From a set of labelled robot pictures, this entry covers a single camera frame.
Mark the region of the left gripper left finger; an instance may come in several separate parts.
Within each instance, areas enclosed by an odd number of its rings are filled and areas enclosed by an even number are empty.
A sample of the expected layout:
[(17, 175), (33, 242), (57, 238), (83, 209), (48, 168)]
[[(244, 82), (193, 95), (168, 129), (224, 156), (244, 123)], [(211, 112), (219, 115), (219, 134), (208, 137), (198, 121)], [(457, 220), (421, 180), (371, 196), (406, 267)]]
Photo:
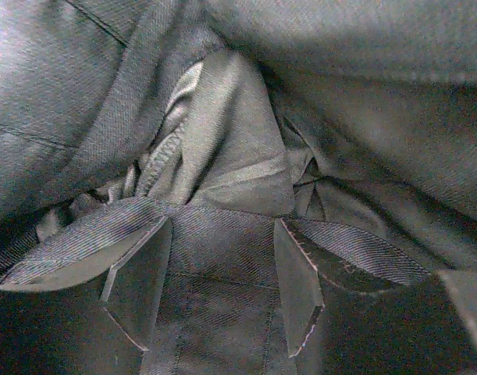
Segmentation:
[(172, 244), (172, 221), (151, 221), (115, 245), (124, 253), (109, 268), (101, 307), (126, 338), (149, 350)]

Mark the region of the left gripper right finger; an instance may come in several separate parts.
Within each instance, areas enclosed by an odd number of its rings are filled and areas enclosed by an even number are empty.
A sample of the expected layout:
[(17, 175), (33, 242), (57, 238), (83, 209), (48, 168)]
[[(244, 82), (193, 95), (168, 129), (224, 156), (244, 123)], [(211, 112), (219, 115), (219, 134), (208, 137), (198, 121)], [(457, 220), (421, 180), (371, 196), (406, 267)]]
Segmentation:
[(312, 243), (290, 221), (274, 223), (274, 253), (288, 356), (307, 346), (324, 309), (319, 269), (311, 257)]

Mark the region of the black skirt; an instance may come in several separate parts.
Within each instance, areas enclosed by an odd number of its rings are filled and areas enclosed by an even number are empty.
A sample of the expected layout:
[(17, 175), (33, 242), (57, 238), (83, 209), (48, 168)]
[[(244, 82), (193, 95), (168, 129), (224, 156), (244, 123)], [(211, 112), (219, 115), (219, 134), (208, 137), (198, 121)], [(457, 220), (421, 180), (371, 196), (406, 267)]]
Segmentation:
[[(162, 216), (142, 352), (100, 297)], [(0, 1), (0, 374), (477, 374), (477, 1)]]

